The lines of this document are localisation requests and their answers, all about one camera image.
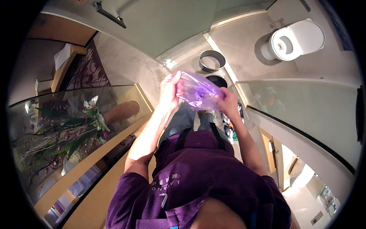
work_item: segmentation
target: purple polo shirt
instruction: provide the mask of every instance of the purple polo shirt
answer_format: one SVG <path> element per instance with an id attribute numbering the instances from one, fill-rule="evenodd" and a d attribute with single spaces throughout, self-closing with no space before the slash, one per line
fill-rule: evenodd
<path id="1" fill-rule="evenodd" d="M 137 173 L 121 176 L 107 212 L 106 228 L 190 228 L 210 196 L 235 211 L 248 229 L 290 228 L 291 212 L 273 178 L 259 176 L 234 157 L 232 146 L 218 149 L 207 130 L 178 135 L 155 153 L 153 182 Z"/>

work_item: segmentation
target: apron strap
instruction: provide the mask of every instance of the apron strap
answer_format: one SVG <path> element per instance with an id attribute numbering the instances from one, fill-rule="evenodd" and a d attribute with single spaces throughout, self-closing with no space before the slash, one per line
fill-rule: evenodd
<path id="1" fill-rule="evenodd" d="M 215 135 L 217 141 L 218 141 L 218 147 L 219 149 L 225 151 L 225 142 L 224 140 L 221 138 L 220 134 L 219 134 L 219 131 L 217 130 L 217 127 L 215 125 L 215 123 L 213 122 L 210 122 L 210 126 L 211 126 L 211 130 L 212 130 L 212 133 L 213 135 Z"/>
<path id="2" fill-rule="evenodd" d="M 217 139 L 218 142 L 218 147 L 219 149 L 225 151 L 225 142 L 224 140 L 221 138 L 219 131 L 217 130 L 217 127 L 215 125 L 215 123 L 210 122 L 210 127 L 212 130 L 213 135 L 215 136 L 215 138 Z M 177 139 L 177 143 L 175 145 L 175 151 L 181 150 L 184 147 L 184 142 L 186 140 L 186 136 L 187 134 L 192 130 L 192 128 L 187 128 L 184 129 L 183 132 L 179 135 L 178 139 Z"/>
<path id="3" fill-rule="evenodd" d="M 191 131 L 191 129 L 192 128 L 184 129 L 183 132 L 179 135 L 177 144 L 175 145 L 175 151 L 183 149 L 186 136 Z"/>

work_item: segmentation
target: jeans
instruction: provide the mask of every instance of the jeans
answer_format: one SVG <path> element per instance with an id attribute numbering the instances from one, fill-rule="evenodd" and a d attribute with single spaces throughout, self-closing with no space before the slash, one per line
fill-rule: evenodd
<path id="1" fill-rule="evenodd" d="M 173 135 L 181 134 L 183 130 L 187 128 L 191 128 L 191 132 L 193 132 L 195 115 L 196 112 L 192 110 L 188 103 L 182 103 L 177 112 L 173 115 L 172 120 L 170 121 L 163 135 L 161 136 L 159 147 L 164 140 L 170 138 Z M 206 113 L 205 115 L 202 115 L 199 119 L 200 125 L 198 127 L 198 130 L 209 130 L 212 132 L 210 122 L 214 122 L 213 120 L 214 116 L 211 113 Z M 228 137 L 220 128 L 217 128 L 217 131 L 219 132 L 221 138 L 229 142 Z"/>

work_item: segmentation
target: white toilet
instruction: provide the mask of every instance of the white toilet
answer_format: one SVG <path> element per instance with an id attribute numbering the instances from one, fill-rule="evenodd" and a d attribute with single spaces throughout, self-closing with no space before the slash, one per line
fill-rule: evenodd
<path id="1" fill-rule="evenodd" d="M 261 52 L 267 60 L 290 61 L 324 48 L 324 43 L 323 29 L 308 18 L 274 32 Z"/>

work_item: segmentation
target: purple plastic bag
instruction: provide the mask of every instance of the purple plastic bag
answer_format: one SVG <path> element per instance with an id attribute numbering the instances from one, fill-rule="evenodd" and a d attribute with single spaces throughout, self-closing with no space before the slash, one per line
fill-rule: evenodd
<path id="1" fill-rule="evenodd" d="M 183 80 L 184 93 L 179 98 L 188 102 L 197 110 L 218 110 L 219 105 L 214 99 L 218 96 L 221 99 L 225 98 L 224 93 L 218 86 L 208 79 L 196 73 L 186 70 L 181 71 L 181 79 Z"/>

